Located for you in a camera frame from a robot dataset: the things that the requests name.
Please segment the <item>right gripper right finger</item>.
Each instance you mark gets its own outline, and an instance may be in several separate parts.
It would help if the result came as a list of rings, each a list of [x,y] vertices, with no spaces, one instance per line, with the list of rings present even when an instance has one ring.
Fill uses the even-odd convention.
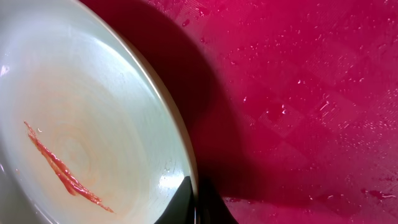
[[[201,224],[238,224],[210,179],[199,183],[198,211]]]

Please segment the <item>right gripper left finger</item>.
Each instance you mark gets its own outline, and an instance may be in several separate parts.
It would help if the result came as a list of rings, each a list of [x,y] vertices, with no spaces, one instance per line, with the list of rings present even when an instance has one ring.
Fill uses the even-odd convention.
[[[163,214],[154,224],[194,224],[195,223],[195,199],[192,182],[186,176]]]

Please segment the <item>white plate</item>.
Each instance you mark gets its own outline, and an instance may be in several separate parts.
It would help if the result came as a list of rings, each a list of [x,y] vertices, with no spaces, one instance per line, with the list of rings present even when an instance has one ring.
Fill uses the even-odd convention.
[[[1,222],[155,223],[192,145],[166,87],[79,1],[1,2]]]

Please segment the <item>red plastic tray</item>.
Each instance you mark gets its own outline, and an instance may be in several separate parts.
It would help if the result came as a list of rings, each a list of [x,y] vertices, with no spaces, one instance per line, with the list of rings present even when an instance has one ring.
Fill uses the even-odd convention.
[[[397,222],[397,1],[87,1],[238,223]]]

